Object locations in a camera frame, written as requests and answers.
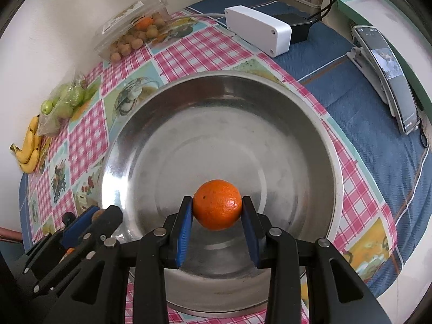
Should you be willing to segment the white plastic box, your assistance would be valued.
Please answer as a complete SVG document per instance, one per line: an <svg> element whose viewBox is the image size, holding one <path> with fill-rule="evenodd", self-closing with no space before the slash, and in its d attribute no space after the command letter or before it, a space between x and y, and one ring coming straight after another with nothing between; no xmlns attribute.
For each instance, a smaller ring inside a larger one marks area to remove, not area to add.
<svg viewBox="0 0 432 324"><path fill-rule="evenodd" d="M274 58L289 51L292 28L263 12L242 5L225 8L227 28Z"/></svg>

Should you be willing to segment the clear bag of green fruits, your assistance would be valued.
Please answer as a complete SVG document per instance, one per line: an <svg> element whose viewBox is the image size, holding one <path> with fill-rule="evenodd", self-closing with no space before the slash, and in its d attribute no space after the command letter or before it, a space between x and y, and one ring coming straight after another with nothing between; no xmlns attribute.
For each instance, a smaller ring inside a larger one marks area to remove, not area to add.
<svg viewBox="0 0 432 324"><path fill-rule="evenodd" d="M99 77L90 81L80 72L58 84L40 105L37 135L56 137L67 123L82 114L99 87Z"/></svg>

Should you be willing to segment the large metal bowl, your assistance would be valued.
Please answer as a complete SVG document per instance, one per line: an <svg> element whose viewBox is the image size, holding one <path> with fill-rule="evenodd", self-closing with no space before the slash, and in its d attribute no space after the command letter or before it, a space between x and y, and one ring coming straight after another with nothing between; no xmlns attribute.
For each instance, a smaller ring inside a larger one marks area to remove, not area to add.
<svg viewBox="0 0 432 324"><path fill-rule="evenodd" d="M265 305L270 273L253 265L240 222L242 198L273 226L303 241L334 239L343 183L318 114L274 80L204 72L157 88L127 81L106 100L110 150L103 208L117 205L121 242L160 227L193 199L186 258L167 270L170 307L205 317Z"/></svg>

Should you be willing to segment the green framed white board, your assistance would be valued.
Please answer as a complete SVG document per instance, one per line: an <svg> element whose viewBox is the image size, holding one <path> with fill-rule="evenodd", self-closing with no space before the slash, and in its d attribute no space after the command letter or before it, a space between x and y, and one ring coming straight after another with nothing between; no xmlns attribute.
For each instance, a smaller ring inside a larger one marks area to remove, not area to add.
<svg viewBox="0 0 432 324"><path fill-rule="evenodd" d="M390 44L427 116L431 116L431 44L389 0L338 0L338 9L357 24L376 27Z"/></svg>

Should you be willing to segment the clear plastic longan box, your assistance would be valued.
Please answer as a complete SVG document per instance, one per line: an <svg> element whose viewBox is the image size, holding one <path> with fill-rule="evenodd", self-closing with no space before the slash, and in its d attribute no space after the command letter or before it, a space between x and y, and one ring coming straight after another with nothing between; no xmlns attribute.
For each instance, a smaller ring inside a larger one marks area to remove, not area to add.
<svg viewBox="0 0 432 324"><path fill-rule="evenodd" d="M95 32L94 51L117 63L156 38L169 20L164 0L138 0L106 21Z"/></svg>

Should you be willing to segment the orange mandarin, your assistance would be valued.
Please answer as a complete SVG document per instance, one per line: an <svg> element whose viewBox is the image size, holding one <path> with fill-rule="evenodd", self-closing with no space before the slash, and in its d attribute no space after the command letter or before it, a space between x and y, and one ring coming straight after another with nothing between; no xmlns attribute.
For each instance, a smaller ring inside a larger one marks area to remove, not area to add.
<svg viewBox="0 0 432 324"><path fill-rule="evenodd" d="M242 212L242 197L235 185L220 179L202 184L193 196L193 214L212 231L232 227Z"/></svg>

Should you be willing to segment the banana bunch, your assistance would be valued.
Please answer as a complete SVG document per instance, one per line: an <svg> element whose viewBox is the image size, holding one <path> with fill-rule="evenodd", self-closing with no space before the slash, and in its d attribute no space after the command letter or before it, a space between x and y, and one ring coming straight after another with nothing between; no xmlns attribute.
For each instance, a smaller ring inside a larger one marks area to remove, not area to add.
<svg viewBox="0 0 432 324"><path fill-rule="evenodd" d="M24 137L23 146L19 148L12 143L9 147L12 154L15 156L20 169L26 174L34 172L39 162L42 137L37 135L38 124L39 115L34 116L30 121Z"/></svg>

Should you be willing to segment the pink checkered tablecloth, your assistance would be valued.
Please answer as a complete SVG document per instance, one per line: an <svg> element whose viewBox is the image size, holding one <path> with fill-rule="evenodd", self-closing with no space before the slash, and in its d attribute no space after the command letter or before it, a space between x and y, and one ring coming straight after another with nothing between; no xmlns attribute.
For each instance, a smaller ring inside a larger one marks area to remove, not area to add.
<svg viewBox="0 0 432 324"><path fill-rule="evenodd" d="M29 242L66 212L118 205L139 239L185 195L222 179L294 237L326 236L369 282L397 240L356 149L317 98L213 21L178 12L171 42L68 74L42 103L47 132L29 176Z"/></svg>

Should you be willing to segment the black power adapter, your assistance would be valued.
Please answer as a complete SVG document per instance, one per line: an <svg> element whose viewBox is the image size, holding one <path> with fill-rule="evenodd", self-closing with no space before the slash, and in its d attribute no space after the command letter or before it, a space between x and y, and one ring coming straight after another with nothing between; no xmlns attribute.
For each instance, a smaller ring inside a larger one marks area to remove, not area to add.
<svg viewBox="0 0 432 324"><path fill-rule="evenodd" d="M294 13L278 14L274 15L274 18L287 23L291 27L291 44L304 42L308 39L312 25L311 21Z"/></svg>

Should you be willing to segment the small brown longan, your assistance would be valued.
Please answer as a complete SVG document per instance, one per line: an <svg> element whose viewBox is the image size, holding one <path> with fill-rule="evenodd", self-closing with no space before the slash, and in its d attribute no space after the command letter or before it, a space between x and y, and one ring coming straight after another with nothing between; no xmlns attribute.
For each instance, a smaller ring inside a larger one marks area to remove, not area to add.
<svg viewBox="0 0 432 324"><path fill-rule="evenodd" d="M96 210L96 212L93 213L92 215L92 222L94 222L95 220L97 220L102 214L103 214L103 210L98 209Z"/></svg>

